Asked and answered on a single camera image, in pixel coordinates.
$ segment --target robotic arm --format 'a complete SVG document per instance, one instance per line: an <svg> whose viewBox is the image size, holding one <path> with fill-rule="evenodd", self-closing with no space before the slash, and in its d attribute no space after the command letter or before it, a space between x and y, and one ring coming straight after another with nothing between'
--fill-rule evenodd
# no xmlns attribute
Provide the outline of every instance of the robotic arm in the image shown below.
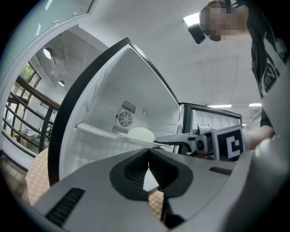
<svg viewBox="0 0 290 232"><path fill-rule="evenodd" d="M208 155L215 160L236 161L238 156L250 149L250 139L242 126L215 130L209 125L198 125L191 133L159 137L156 143L183 145L189 153Z"/></svg>

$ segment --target person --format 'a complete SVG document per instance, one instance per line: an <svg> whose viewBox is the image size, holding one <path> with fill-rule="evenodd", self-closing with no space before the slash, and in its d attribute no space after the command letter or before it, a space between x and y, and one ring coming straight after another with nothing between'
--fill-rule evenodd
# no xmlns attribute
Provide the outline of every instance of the person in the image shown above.
<svg viewBox="0 0 290 232"><path fill-rule="evenodd" d="M289 51L280 35L275 31L262 10L252 1L232 8L227 3L210 1L199 13L202 31L213 41L234 39L243 34L252 38L252 71L260 96L263 98L271 89L280 74L286 69ZM244 134L250 140L250 149L264 139L272 138L274 129L262 108L260 128Z"/></svg>

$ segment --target wooden floor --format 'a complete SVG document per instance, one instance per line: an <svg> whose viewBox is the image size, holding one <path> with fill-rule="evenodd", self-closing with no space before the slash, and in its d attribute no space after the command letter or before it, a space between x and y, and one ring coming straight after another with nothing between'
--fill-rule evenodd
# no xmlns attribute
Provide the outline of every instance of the wooden floor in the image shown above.
<svg viewBox="0 0 290 232"><path fill-rule="evenodd" d="M29 203L26 172L11 163L4 155L0 156L0 168L14 197Z"/></svg>

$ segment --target ceiling light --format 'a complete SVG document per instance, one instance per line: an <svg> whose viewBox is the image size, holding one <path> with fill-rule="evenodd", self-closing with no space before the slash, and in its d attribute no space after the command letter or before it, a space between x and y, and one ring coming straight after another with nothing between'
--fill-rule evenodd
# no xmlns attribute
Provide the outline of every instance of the ceiling light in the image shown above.
<svg viewBox="0 0 290 232"><path fill-rule="evenodd" d="M189 16L186 16L183 18L187 26L191 26L193 24L198 24L199 23L199 12L195 14L191 14Z"/></svg>
<svg viewBox="0 0 290 232"><path fill-rule="evenodd" d="M249 106L259 106L259 107L261 107L262 104L261 103L251 103Z"/></svg>
<svg viewBox="0 0 290 232"><path fill-rule="evenodd" d="M215 105L215 106L208 106L212 108L231 108L232 105Z"/></svg>
<svg viewBox="0 0 290 232"><path fill-rule="evenodd" d="M58 82L61 86L64 86L64 81L59 81Z"/></svg>
<svg viewBox="0 0 290 232"><path fill-rule="evenodd" d="M44 48L44 49L43 49L43 53L45 54L45 56L46 56L48 59L51 59L51 57L53 56L52 49L50 49L50 48Z"/></svg>

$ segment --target black vent slot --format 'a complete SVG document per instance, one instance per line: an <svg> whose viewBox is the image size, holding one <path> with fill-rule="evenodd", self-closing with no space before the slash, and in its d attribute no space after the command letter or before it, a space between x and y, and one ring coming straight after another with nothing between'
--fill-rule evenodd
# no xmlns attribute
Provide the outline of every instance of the black vent slot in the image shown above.
<svg viewBox="0 0 290 232"><path fill-rule="evenodd" d="M136 111L136 106L134 106L132 103L128 102L128 101L124 101L122 108L124 108L125 110L131 112L132 114L135 114Z"/></svg>
<svg viewBox="0 0 290 232"><path fill-rule="evenodd" d="M227 176L230 176L232 174L232 170L223 169L223 168L219 168L219 167L212 167L209 170L212 171L212 172L224 174L224 175L227 175Z"/></svg>
<svg viewBox="0 0 290 232"><path fill-rule="evenodd" d="M124 133L124 134L128 134L128 129L121 128L121 127L118 127L118 126L113 126L112 132L114 132L116 134L118 134L119 132L120 133Z"/></svg>
<svg viewBox="0 0 290 232"><path fill-rule="evenodd" d="M80 188L70 189L69 192L48 212L46 218L57 226L62 227L84 193L85 190Z"/></svg>
<svg viewBox="0 0 290 232"><path fill-rule="evenodd" d="M148 170L148 154L143 154L124 168L125 177L143 189L144 179Z"/></svg>
<svg viewBox="0 0 290 232"><path fill-rule="evenodd" d="M178 168L154 154L149 155L149 168L162 189L174 182L179 174Z"/></svg>

